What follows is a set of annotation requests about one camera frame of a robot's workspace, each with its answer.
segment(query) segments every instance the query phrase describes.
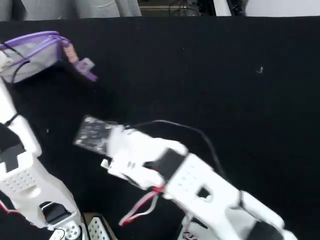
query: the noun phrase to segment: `purple plastic bag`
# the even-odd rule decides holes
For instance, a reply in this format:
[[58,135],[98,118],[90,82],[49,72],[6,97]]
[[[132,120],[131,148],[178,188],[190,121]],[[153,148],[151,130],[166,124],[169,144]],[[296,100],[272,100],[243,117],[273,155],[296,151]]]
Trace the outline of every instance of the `purple plastic bag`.
[[6,65],[0,66],[0,76],[8,83],[18,83],[51,67],[62,58],[63,51],[80,74],[97,81],[90,72],[93,62],[88,58],[79,61],[70,40],[57,31],[20,36],[0,44],[0,50],[8,59]]

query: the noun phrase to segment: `circuit board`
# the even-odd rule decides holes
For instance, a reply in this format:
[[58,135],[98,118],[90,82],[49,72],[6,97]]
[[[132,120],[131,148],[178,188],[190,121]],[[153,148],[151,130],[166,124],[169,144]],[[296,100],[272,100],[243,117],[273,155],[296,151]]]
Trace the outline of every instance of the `circuit board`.
[[103,121],[92,116],[85,116],[80,130],[74,140],[74,145],[89,151],[106,155],[108,139],[116,122]]

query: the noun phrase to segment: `black cloth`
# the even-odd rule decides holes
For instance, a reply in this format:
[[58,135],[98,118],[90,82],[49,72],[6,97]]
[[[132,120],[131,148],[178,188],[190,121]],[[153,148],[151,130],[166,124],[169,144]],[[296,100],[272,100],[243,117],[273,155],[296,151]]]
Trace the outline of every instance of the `black cloth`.
[[[8,87],[39,139],[40,161],[82,211],[102,213],[119,240],[173,239],[183,213],[161,199],[149,216],[118,226],[145,192],[107,175],[99,155],[73,145],[87,114],[123,124],[165,119],[202,129],[231,183],[307,240],[319,227],[319,25],[319,17],[4,22],[0,40],[55,30],[71,39],[81,58],[95,62],[97,84],[57,64]],[[145,131],[181,141],[214,166],[197,135],[163,124]],[[1,239],[49,235],[18,215],[0,216]]]

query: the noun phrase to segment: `purple object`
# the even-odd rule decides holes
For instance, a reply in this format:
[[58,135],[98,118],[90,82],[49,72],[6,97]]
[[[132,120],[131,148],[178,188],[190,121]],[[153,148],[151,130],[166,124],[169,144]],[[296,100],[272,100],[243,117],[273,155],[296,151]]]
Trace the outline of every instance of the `purple object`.
[[[4,51],[6,55],[12,59],[12,64],[4,67],[0,76],[9,83],[12,82],[12,78],[14,78],[14,83],[22,81],[60,60],[62,58],[62,48],[67,48],[70,44],[70,40],[60,36],[57,31],[37,32],[6,41],[5,45],[0,44],[0,51]],[[77,60],[78,56],[73,47],[72,49]],[[30,63],[23,65],[20,69],[20,65],[26,61],[30,61]],[[76,62],[73,60],[70,63],[81,75],[92,82],[97,81],[97,76],[90,72],[94,64],[89,67],[78,60]]]

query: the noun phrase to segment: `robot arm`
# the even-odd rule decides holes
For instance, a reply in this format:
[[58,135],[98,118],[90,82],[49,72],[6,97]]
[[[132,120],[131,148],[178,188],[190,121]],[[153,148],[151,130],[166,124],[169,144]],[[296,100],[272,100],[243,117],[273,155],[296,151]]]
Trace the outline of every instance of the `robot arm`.
[[1,138],[15,139],[12,144],[0,145],[0,191],[36,227],[59,228],[65,231],[66,239],[86,240],[85,225],[72,194],[38,160],[41,147],[27,120],[17,114],[1,79],[0,103]]
[[[278,214],[249,193],[236,189],[180,142],[152,138],[135,129],[126,130],[121,125],[88,118],[91,122],[84,121],[75,142],[77,145],[111,158],[111,161],[104,159],[101,163],[111,175],[143,190],[164,187],[165,199],[174,201],[188,215],[198,219],[218,239],[241,240],[226,214],[228,209],[239,206],[240,201],[250,215],[271,225],[283,237],[287,236],[286,240],[294,239],[283,230],[284,221]],[[108,129],[107,133],[99,135],[98,124],[104,124],[102,128]],[[96,148],[101,146],[100,139],[107,139],[103,151]],[[202,190],[208,192],[207,198],[200,197]]]

